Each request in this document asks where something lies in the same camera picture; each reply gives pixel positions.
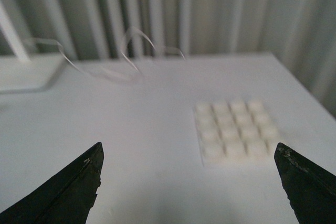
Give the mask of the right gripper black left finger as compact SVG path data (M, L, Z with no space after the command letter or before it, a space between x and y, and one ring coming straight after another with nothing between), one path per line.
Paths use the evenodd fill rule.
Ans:
M86 223L101 185L103 160L98 142L1 212L1 223Z

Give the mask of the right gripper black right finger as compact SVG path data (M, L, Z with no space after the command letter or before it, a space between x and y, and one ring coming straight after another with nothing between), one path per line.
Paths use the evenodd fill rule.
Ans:
M335 175L278 143L274 160L299 223L335 223Z

